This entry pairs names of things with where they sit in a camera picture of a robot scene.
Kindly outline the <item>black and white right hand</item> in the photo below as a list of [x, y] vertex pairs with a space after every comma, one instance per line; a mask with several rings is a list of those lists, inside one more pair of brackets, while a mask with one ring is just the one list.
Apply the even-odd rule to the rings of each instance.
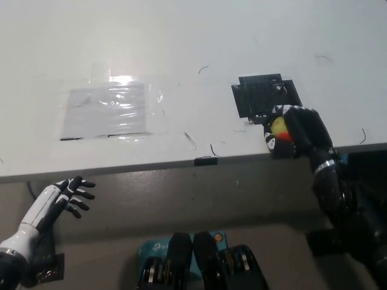
[[[289, 135], [287, 139], [280, 138], [272, 128], [279, 117], [284, 121]], [[314, 109], [277, 105], [268, 115], [263, 127], [266, 145], [272, 157], [276, 159], [306, 156], [313, 172], [339, 162], [339, 155], [334, 149], [330, 135], [319, 113]]]

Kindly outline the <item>white and black left hand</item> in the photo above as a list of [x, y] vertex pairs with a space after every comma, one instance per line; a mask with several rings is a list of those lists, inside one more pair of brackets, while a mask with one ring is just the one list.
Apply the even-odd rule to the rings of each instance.
[[95, 183], [76, 176], [47, 186], [27, 211], [22, 225], [36, 229], [40, 234], [49, 230], [63, 211], [69, 211], [75, 218], [81, 218], [80, 210], [88, 211], [80, 198], [93, 200], [94, 195], [85, 191]]

